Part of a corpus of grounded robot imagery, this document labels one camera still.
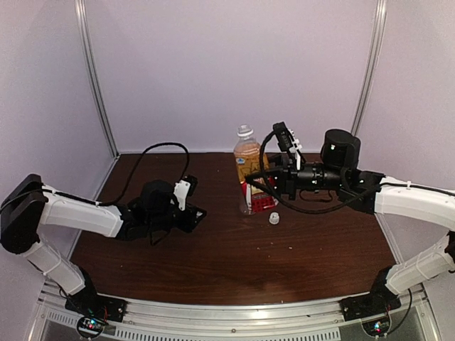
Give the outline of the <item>amber tea bottle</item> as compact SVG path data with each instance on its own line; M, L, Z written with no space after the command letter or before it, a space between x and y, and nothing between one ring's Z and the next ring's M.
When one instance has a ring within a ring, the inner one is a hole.
M237 129L238 141L234 147L235 165L241 186L240 203L246 202L252 210L262 212L277 206L277 200L259 188L246 183L245 177L260 171L259 150L260 144L254 136L253 128L243 124Z

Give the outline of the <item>white flip bottle cap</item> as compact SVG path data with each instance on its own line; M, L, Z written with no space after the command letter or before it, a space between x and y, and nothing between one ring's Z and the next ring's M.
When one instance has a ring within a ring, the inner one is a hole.
M280 216L278 212L271 212L269 215L269 223L272 225L279 224Z

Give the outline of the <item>clear plastic bottle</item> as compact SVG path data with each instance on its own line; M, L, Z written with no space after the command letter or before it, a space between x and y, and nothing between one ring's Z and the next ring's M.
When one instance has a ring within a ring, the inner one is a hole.
M255 212L252 210L252 208L246 202L240 203L240 211L244 215L254 215L255 214Z

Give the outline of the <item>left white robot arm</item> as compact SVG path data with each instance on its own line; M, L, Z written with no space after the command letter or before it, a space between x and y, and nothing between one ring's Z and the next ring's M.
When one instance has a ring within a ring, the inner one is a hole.
M190 175L175 185L154 180L143 186L139 197L120 205L60 192L45 185L39 175L30 174L2 203L1 245L55 281L86 315L96 315L102 299L90 276L40 237L38 227L69 227L121 241L172 229L190 233L207 215L187 201L197 184Z

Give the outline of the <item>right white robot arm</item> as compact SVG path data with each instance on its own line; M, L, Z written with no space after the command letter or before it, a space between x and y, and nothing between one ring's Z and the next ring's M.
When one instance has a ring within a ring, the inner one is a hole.
M274 158L275 167L259 165L256 173L247 175L248 184L265 191L281 204L296 212L322 215L343 207L371 215L400 215L430 222L448 229L446 236L403 264L383 270L365 297L369 313L380 313L397 296L411 287L445 271L454 271L454 192L430 188L377 173L358 169L360 139L348 131L329 129L324 136L321 160L307 163L296 138L282 122L275 124L259 151L275 137L281 154ZM339 204L320 210L295 207L290 200L297 191L333 191Z

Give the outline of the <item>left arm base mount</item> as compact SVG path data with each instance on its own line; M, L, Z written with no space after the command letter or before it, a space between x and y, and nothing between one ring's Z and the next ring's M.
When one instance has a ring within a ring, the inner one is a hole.
M80 303L63 289L59 294L65 299L65 309L81 315L76 322L76 331L84 340L99 337L109 322L122 322L126 313L127 302L109 296L98 296L94 303Z

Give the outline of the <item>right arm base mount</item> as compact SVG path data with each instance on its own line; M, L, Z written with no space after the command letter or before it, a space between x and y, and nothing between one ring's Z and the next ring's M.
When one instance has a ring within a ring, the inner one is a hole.
M397 296L369 292L349 296L340 301L346 322L360 320L363 331L370 337L384 337L392 329L390 312L401 307Z

